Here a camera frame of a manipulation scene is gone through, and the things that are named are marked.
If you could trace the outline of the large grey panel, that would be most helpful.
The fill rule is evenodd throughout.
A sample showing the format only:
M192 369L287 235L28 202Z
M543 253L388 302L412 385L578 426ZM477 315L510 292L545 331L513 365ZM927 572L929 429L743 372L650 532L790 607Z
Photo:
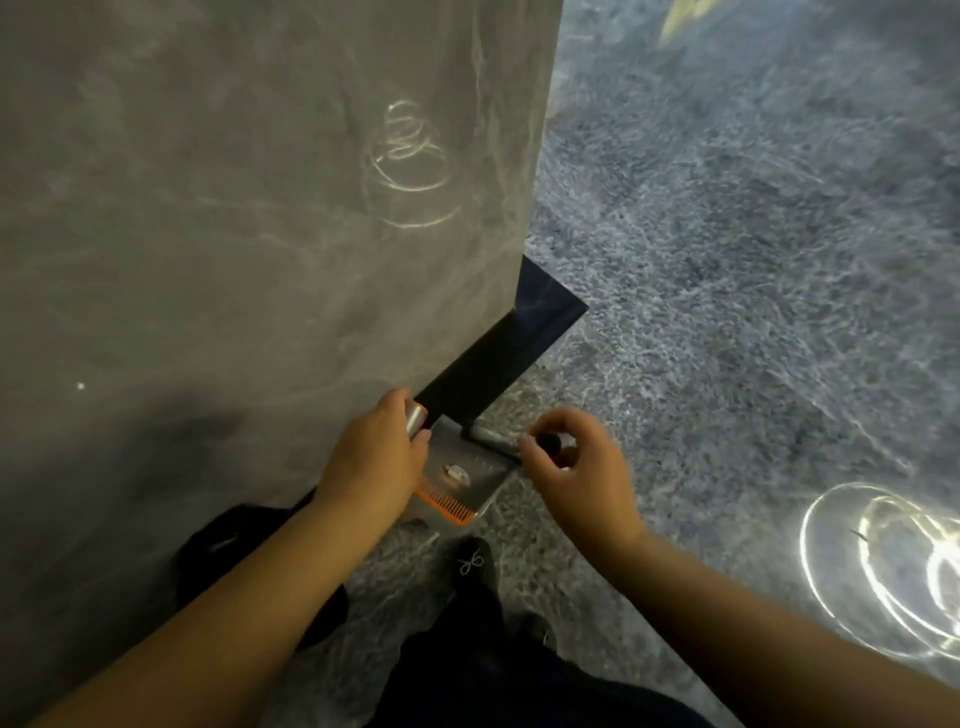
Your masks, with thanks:
M0 0L0 728L518 308L565 0Z

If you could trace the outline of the person's left hand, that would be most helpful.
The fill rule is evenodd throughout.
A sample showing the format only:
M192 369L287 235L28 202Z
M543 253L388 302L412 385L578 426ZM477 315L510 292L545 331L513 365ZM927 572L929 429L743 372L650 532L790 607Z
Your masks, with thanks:
M350 421L333 448L313 505L338 512L352 524L379 535L402 516L419 484L408 484L403 451L411 435L406 389L391 389L378 404Z

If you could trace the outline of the person's right forearm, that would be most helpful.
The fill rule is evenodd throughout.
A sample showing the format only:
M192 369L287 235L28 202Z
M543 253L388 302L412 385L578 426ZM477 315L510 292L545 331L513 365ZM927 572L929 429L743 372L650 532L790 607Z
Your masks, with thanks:
M643 530L582 550L747 728L960 728L960 690L853 644Z

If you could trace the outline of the silver square tool orange scale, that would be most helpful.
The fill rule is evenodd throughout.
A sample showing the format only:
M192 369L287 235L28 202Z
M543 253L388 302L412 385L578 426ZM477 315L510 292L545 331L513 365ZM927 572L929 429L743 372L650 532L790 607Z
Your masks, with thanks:
M445 415L429 427L431 439L423 478L399 518L421 524L441 538L475 527L500 489L521 468L517 463L462 438L461 425Z

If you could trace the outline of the person's left forearm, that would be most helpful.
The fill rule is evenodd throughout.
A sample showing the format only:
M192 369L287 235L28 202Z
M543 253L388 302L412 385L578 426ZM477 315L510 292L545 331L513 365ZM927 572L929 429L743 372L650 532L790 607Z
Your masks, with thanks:
M401 516L409 489L328 494L28 728L232 728Z

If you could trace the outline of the person's right hand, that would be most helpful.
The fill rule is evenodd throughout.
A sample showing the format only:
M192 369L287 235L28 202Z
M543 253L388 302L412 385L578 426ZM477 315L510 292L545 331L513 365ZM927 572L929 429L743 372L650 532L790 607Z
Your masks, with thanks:
M548 511L597 571L617 562L644 535L630 467L605 426L572 407L542 414L528 434L556 433L562 450L550 488L536 488Z

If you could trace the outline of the grey marker pen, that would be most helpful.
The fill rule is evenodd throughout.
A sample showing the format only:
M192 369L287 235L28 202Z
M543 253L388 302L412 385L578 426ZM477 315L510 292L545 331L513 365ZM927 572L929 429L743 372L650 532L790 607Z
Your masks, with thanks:
M500 434L479 423L474 422L464 427L461 436L465 441L474 443L516 463L520 463L522 460L517 438ZM556 457L563 449L561 436L556 433L548 432L536 435L534 441L551 458Z

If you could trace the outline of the dark trousers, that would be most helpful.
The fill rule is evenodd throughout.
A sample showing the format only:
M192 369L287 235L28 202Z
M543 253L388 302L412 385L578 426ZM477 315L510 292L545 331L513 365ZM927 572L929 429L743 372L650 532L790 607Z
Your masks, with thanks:
M684 703L605 680L512 632L484 586L402 643L365 728L714 728Z

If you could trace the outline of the black shoe white mark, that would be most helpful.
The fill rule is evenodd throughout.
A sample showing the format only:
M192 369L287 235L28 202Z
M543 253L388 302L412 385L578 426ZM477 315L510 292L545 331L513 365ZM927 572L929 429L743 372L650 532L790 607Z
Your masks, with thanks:
M484 538L470 535L456 540L447 558L450 604L500 605L499 569L494 550Z

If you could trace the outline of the black metal angle plate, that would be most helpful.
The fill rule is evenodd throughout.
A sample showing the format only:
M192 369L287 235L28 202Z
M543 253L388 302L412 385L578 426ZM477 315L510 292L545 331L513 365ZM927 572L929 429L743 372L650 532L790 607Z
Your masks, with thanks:
M581 297L523 256L513 308L415 397L431 428L482 415L589 310Z

